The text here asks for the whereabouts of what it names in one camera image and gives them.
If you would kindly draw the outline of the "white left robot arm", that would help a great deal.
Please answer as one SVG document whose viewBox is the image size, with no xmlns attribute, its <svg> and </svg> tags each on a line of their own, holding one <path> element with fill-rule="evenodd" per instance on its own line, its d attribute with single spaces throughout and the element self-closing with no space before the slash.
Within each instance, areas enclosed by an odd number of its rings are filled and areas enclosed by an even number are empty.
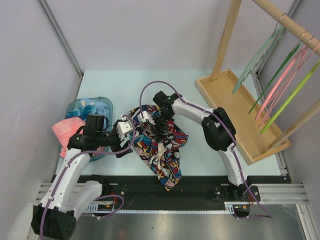
<svg viewBox="0 0 320 240">
<path fill-rule="evenodd" d="M 109 155 L 120 158 L 129 153 L 133 142 L 122 145 L 129 135 L 135 134 L 135 124 L 129 115 L 122 115 L 111 131 L 104 130 L 107 119 L 100 114 L 87 116 L 81 126 L 69 139 L 63 164 L 49 190 L 37 205 L 33 206 L 31 227 L 40 239 L 68 240 L 86 208 L 95 200 L 105 200 L 111 188 L 97 180 L 89 180 L 73 193 L 76 183 L 98 148 L 109 147 Z"/>
</svg>

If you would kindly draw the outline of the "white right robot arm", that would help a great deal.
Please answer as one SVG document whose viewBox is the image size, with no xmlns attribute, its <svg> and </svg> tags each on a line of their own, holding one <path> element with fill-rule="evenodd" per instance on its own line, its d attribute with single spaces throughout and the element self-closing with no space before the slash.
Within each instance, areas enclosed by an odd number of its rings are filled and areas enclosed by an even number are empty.
<svg viewBox="0 0 320 240">
<path fill-rule="evenodd" d="M 156 139 L 160 140 L 169 132 L 167 123 L 175 115 L 185 117 L 202 127 L 208 146 L 217 151 L 227 170 L 230 195 L 242 201 L 249 194 L 248 175 L 242 167 L 236 148 L 236 129 L 228 114 L 222 107 L 204 108 L 188 102 L 178 93 L 171 96 L 159 91 L 153 97 L 154 103 L 160 107 L 160 114 L 153 117 L 151 129 Z"/>
</svg>

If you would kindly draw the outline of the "comic print shorts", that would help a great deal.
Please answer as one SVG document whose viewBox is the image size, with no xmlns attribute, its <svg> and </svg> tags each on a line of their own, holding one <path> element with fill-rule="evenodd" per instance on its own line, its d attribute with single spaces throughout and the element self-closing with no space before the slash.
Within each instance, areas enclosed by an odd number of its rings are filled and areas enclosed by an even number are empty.
<svg viewBox="0 0 320 240">
<path fill-rule="evenodd" d="M 173 119 L 169 119 L 164 136 L 156 139 L 152 125 L 147 122 L 141 123 L 138 120 L 139 114 L 139 107 L 128 112 L 136 130 L 133 149 L 169 192 L 181 180 L 179 149 L 187 143 L 189 136 L 175 124 Z"/>
</svg>

